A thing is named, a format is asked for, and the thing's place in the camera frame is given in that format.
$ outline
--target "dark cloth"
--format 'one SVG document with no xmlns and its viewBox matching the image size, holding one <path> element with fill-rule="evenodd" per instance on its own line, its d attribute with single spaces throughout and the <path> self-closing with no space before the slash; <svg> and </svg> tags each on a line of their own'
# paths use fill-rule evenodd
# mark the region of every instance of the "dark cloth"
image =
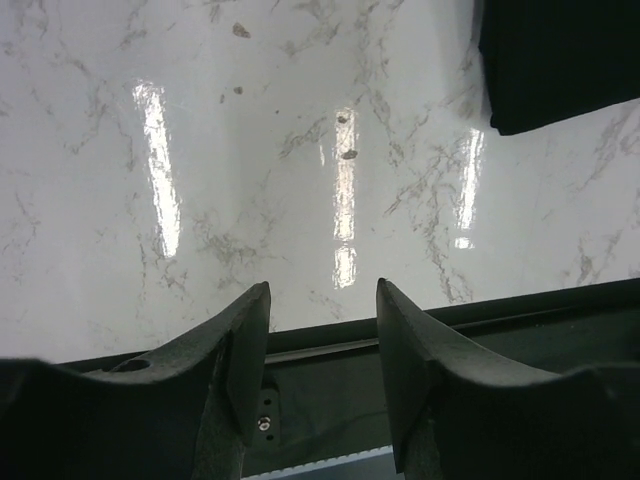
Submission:
<svg viewBox="0 0 640 480">
<path fill-rule="evenodd" d="M 640 97 L 640 0 L 485 0 L 491 125 L 513 135 Z"/>
</svg>

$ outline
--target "black plastic part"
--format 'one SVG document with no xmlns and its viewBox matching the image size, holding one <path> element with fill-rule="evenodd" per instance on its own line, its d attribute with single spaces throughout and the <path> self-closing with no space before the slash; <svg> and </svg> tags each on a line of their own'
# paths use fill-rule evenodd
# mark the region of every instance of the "black plastic part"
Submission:
<svg viewBox="0 0 640 480">
<path fill-rule="evenodd" d="M 638 365 L 564 375 L 527 366 L 422 312 L 385 280 L 378 325 L 396 467 L 407 478 L 640 475 Z"/>
<path fill-rule="evenodd" d="M 84 375 L 0 361 L 0 477 L 240 478 L 254 433 L 269 287 L 166 345 Z"/>
<path fill-rule="evenodd" d="M 491 126 L 513 135 L 640 97 L 637 0 L 485 0 Z"/>
<path fill-rule="evenodd" d="M 277 451 L 280 445 L 280 395 L 275 388 L 265 388 L 260 392 L 258 418 L 268 418 L 269 428 L 260 430 L 256 422 L 253 447 Z"/>
</svg>

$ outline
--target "screw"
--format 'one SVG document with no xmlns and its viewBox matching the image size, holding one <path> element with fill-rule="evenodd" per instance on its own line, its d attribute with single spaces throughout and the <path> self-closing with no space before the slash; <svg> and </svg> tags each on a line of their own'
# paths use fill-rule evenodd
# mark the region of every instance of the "screw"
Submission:
<svg viewBox="0 0 640 480">
<path fill-rule="evenodd" d="M 269 417 L 260 417 L 258 420 L 258 430 L 266 432 L 271 428 L 271 419 Z"/>
</svg>

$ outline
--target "black metal frame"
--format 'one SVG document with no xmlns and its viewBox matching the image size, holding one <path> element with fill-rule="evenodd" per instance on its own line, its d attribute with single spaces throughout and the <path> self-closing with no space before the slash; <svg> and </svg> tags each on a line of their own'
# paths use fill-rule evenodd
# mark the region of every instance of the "black metal frame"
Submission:
<svg viewBox="0 0 640 480">
<path fill-rule="evenodd" d="M 640 279 L 427 313 L 500 355 L 551 372 L 640 360 Z M 66 367 L 109 370 L 140 353 Z M 243 475 L 392 444 L 384 387 L 376 319 L 270 334 L 251 418 L 268 413 L 274 427 L 265 433 L 253 422 L 258 436 Z"/>
</svg>

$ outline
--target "white marble tile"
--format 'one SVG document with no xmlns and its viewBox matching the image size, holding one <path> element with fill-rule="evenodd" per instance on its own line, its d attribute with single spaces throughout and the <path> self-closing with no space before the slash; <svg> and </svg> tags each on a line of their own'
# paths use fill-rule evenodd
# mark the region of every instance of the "white marble tile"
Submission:
<svg viewBox="0 0 640 480">
<path fill-rule="evenodd" d="M 0 4 L 0 355 L 640 272 L 640 103 L 488 126 L 469 0 Z"/>
</svg>

